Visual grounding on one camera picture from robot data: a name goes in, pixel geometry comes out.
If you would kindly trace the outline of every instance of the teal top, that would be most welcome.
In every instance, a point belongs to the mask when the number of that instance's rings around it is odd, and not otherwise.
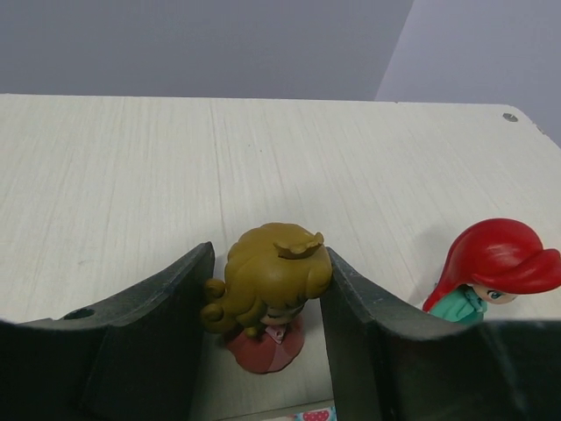
[[[487,303],[470,287],[460,287],[444,296],[429,313],[449,322],[470,325],[483,320]]]

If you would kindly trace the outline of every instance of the white wall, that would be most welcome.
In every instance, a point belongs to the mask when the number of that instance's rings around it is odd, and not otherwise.
[[[372,100],[413,0],[2,0],[0,92]]]
[[[561,1],[415,0],[376,99],[512,104],[561,146]]]

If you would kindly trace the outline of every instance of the doll figurine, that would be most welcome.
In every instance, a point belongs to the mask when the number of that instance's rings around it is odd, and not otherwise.
[[[280,371],[302,350],[300,312],[329,287],[331,272],[321,233],[281,223],[252,229],[228,252],[225,282],[205,282],[202,323],[224,335],[245,370]]]
[[[483,319],[488,303],[561,286],[558,250],[543,249],[537,234],[513,219],[487,219],[452,243],[443,273],[423,310],[451,322]]]

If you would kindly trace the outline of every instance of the blonde figurine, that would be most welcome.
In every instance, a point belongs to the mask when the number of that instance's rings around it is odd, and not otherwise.
[[[238,364],[252,373],[280,371],[302,350],[300,312],[330,285],[321,233],[271,223],[242,235],[228,253],[225,282],[209,279],[205,329],[224,334]]]

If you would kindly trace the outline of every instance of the pink dress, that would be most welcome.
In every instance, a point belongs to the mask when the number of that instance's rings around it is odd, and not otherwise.
[[[281,371],[304,346],[302,316],[288,325],[268,326],[259,338],[248,338],[244,331],[227,333],[224,342],[245,370],[260,375]]]

